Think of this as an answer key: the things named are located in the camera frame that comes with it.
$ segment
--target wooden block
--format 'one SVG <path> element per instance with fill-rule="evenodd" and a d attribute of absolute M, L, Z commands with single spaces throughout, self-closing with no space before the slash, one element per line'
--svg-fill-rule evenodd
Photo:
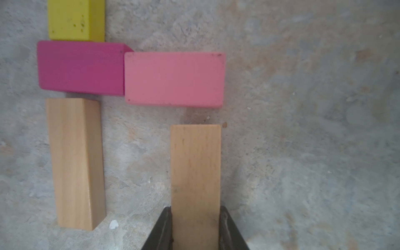
<path fill-rule="evenodd" d="M 42 89 L 124 95 L 125 44 L 39 41 L 37 51 Z"/>
<path fill-rule="evenodd" d="M 124 67 L 129 104 L 222 107 L 222 52 L 127 52 Z"/>
<path fill-rule="evenodd" d="M 100 103 L 46 99 L 58 224 L 93 230 L 106 217 Z"/>
<path fill-rule="evenodd" d="M 104 42 L 104 0 L 47 0 L 51 40 Z"/>
<path fill-rule="evenodd" d="M 171 126 L 174 250 L 218 250 L 221 127 Z"/>

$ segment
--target natural wood block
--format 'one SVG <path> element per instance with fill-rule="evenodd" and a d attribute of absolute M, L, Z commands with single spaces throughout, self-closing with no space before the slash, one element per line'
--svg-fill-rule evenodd
<path fill-rule="evenodd" d="M 93 230 L 106 217 L 100 103 L 46 99 L 58 224 Z"/>
<path fill-rule="evenodd" d="M 218 250 L 221 127 L 171 126 L 174 250 Z"/>

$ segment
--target gray concrete surface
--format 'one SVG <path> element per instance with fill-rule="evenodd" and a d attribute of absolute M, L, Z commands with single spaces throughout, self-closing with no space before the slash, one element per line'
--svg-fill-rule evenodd
<path fill-rule="evenodd" d="M 170 204 L 170 125 L 225 122 L 222 203 L 252 250 L 400 249 L 399 1 L 107 0 L 106 16 L 106 40 L 134 50 L 225 51 L 224 107 L 89 96 L 107 217 L 60 228 L 44 99 L 65 94 L 36 68 L 46 1 L 0 1 L 0 249 L 140 249 Z"/>

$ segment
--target white debris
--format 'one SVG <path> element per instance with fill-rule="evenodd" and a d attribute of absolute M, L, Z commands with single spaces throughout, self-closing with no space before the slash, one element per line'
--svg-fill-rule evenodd
<path fill-rule="evenodd" d="M 115 228 L 117 228 L 119 225 L 118 225 L 118 222 L 116 221 L 116 220 L 112 220 L 111 221 L 111 223 L 110 223 L 110 229 L 115 229 Z"/>

